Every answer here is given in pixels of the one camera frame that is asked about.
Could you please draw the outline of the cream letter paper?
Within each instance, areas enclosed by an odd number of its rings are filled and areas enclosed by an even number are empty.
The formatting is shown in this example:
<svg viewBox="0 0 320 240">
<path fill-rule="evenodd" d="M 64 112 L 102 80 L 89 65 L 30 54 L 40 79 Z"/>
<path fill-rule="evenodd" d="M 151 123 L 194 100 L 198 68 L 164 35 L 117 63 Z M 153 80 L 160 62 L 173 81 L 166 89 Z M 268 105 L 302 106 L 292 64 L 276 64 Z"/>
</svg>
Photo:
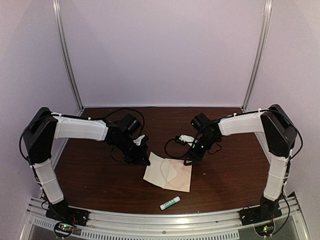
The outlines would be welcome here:
<svg viewBox="0 0 320 240">
<path fill-rule="evenodd" d="M 150 165 L 145 169 L 143 180 L 163 188 L 167 183 L 170 161 L 154 154 L 149 155 Z"/>
</svg>

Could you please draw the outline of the beige envelope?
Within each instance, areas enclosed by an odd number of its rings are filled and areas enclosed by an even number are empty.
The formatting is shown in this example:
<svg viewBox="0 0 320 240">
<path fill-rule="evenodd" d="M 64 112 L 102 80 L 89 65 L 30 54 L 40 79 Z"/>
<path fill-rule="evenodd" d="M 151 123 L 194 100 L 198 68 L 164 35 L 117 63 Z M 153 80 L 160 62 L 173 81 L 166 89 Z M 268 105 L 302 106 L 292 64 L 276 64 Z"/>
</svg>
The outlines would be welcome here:
<svg viewBox="0 0 320 240">
<path fill-rule="evenodd" d="M 192 166 L 182 160 L 165 158 L 160 167 L 164 179 L 163 189 L 189 193 L 191 188 Z"/>
</svg>

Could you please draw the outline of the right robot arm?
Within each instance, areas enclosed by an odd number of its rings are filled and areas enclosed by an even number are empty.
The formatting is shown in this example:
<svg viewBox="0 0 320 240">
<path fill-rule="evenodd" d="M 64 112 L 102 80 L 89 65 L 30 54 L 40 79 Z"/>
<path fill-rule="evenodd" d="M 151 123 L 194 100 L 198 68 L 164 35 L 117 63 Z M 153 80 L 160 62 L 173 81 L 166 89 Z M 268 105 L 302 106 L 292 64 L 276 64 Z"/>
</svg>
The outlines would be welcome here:
<svg viewBox="0 0 320 240">
<path fill-rule="evenodd" d="M 285 182 L 289 178 L 293 149 L 298 130 L 278 104 L 266 109 L 245 113 L 234 113 L 217 119 L 209 119 L 205 114 L 196 115 L 191 121 L 196 129 L 195 137 L 180 135 L 177 139 L 188 144 L 188 151 L 182 156 L 184 164 L 199 163 L 214 144 L 225 136 L 247 133 L 263 133 L 270 157 L 266 186 L 261 204 L 256 210 L 259 220 L 268 220 L 275 212 L 274 203 L 280 198 Z"/>
</svg>

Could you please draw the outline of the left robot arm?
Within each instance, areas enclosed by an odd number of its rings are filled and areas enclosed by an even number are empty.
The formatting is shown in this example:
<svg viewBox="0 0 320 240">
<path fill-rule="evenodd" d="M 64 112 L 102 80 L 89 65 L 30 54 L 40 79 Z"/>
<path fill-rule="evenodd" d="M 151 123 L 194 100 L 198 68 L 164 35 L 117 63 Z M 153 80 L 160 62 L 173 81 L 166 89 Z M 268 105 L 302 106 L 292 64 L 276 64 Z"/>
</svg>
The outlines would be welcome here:
<svg viewBox="0 0 320 240">
<path fill-rule="evenodd" d="M 41 107 L 20 135 L 19 148 L 25 148 L 22 157 L 35 173 L 37 183 L 48 202 L 54 205 L 52 213 L 61 222 L 72 218 L 72 211 L 62 202 L 65 196 L 52 164 L 52 149 L 60 139 L 79 139 L 104 142 L 121 151 L 128 164 L 149 166 L 148 136 L 134 136 L 144 122 L 131 114 L 120 120 L 108 116 L 93 118 L 61 114 Z"/>
</svg>

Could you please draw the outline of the green white glue stick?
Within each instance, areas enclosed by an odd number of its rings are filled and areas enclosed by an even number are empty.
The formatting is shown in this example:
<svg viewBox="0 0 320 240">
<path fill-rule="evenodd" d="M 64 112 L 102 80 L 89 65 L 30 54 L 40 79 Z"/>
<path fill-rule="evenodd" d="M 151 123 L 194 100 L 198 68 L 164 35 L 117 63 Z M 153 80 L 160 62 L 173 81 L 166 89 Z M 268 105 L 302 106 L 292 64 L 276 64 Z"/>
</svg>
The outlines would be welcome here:
<svg viewBox="0 0 320 240">
<path fill-rule="evenodd" d="M 173 199 L 161 204 L 159 206 L 159 208 L 160 208 L 161 211 L 164 211 L 164 210 L 174 206 L 175 204 L 177 204 L 180 201 L 181 201 L 181 198 L 179 196 L 176 196 L 175 198 L 173 198 Z"/>
</svg>

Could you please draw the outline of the aluminium front rail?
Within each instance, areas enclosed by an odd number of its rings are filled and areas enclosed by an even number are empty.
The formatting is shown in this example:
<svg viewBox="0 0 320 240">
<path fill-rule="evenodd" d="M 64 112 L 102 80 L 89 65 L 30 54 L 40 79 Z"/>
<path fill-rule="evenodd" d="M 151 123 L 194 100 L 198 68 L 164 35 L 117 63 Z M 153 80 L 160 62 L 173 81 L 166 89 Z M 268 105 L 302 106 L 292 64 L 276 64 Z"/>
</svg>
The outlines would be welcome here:
<svg viewBox="0 0 320 240">
<path fill-rule="evenodd" d="M 61 240 L 53 232 L 57 220 L 46 217 L 43 199 L 31 197 L 18 240 Z M 87 210 L 86 226 L 77 226 L 66 240 L 310 240 L 299 202 L 288 197 L 290 215 L 272 237 L 256 230 L 263 223 L 243 225 L 241 208 L 190 214 L 129 214 Z"/>
</svg>

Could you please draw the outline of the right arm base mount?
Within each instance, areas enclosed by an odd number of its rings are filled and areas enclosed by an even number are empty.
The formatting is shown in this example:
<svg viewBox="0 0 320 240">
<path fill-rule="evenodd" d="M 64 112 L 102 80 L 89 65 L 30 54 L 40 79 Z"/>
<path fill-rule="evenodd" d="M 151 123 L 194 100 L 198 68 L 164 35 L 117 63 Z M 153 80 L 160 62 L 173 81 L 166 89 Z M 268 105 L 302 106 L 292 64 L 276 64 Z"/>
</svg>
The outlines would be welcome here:
<svg viewBox="0 0 320 240">
<path fill-rule="evenodd" d="M 282 215 L 279 202 L 268 199 L 262 200 L 258 206 L 247 206 L 239 211 L 241 224 L 243 226 L 271 221 Z"/>
</svg>

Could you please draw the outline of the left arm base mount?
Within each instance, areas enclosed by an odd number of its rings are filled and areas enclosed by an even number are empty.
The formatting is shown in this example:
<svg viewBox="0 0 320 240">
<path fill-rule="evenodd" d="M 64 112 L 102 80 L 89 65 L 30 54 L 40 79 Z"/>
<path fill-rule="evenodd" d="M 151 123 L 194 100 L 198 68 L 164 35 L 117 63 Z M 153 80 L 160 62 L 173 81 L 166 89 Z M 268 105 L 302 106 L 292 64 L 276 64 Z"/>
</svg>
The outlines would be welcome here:
<svg viewBox="0 0 320 240">
<path fill-rule="evenodd" d="M 70 207 L 66 198 L 58 203 L 48 203 L 48 209 L 45 216 L 69 225 L 85 227 L 89 217 L 89 211 Z"/>
</svg>

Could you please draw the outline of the right aluminium frame post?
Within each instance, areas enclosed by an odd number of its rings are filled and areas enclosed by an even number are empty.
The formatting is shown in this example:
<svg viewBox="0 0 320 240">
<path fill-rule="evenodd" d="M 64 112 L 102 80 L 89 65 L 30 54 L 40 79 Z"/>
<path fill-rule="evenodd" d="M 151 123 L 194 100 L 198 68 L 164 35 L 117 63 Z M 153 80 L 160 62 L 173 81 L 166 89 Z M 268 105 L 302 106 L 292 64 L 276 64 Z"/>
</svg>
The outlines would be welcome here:
<svg viewBox="0 0 320 240">
<path fill-rule="evenodd" d="M 265 0 L 256 54 L 255 54 L 253 67 L 252 67 L 252 71 L 249 78 L 248 87 L 247 87 L 246 94 L 241 107 L 243 111 L 246 111 L 248 109 L 248 105 L 254 91 L 254 86 L 258 78 L 259 69 L 263 59 L 263 52 L 266 46 L 267 37 L 270 29 L 272 10 L 273 10 L 273 1 Z"/>
</svg>

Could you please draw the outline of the aluminium frame post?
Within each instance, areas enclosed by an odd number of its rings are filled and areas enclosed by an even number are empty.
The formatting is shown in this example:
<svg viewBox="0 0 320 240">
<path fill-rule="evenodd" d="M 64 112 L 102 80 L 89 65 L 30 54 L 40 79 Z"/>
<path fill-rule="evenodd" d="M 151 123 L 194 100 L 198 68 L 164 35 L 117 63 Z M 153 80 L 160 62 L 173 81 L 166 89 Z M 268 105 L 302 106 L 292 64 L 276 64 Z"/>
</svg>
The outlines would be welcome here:
<svg viewBox="0 0 320 240">
<path fill-rule="evenodd" d="M 243 111 L 246 111 L 248 109 L 248 105 L 254 91 L 254 86 L 258 78 L 259 69 L 263 59 L 263 52 L 266 46 L 267 37 L 270 29 L 272 10 L 273 10 L 273 1 L 265 0 L 256 54 L 255 54 L 253 67 L 252 67 L 252 71 L 249 78 L 248 87 L 247 87 L 246 94 L 241 107 Z"/>
<path fill-rule="evenodd" d="M 61 53 L 62 53 L 62 59 L 63 59 L 64 67 L 66 70 L 67 78 L 70 84 L 71 92 L 73 94 L 77 109 L 78 111 L 81 112 L 84 109 L 84 106 L 80 97 L 79 89 L 78 89 L 78 86 L 75 80 L 74 71 L 72 68 L 66 34 L 64 30 L 63 17 L 61 12 L 61 3 L 59 0 L 53 0 L 52 6 L 53 6 L 53 13 L 54 13 L 54 18 L 56 22 L 56 27 L 57 27 L 59 44 L 60 44 Z"/>
</svg>

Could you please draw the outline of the left aluminium frame post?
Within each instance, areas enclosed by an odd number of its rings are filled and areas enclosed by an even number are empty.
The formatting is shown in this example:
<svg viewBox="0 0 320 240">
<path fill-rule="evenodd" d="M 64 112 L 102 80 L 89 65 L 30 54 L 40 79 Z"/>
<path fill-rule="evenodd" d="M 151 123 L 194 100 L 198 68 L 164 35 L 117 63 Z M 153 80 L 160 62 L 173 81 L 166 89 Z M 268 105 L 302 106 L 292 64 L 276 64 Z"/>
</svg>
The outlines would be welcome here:
<svg viewBox="0 0 320 240">
<path fill-rule="evenodd" d="M 73 94 L 77 109 L 78 111 L 81 112 L 84 109 L 84 106 L 80 97 L 79 89 L 78 89 L 78 86 L 75 80 L 74 71 L 72 68 L 66 34 L 64 30 L 63 17 L 61 12 L 61 3 L 59 0 L 53 0 L 52 6 L 53 6 L 53 13 L 54 13 L 54 18 L 56 22 L 56 27 L 57 27 L 59 44 L 60 44 L 61 53 L 62 53 L 62 59 L 63 59 L 64 67 L 66 70 L 67 78 L 70 84 L 71 92 Z"/>
</svg>

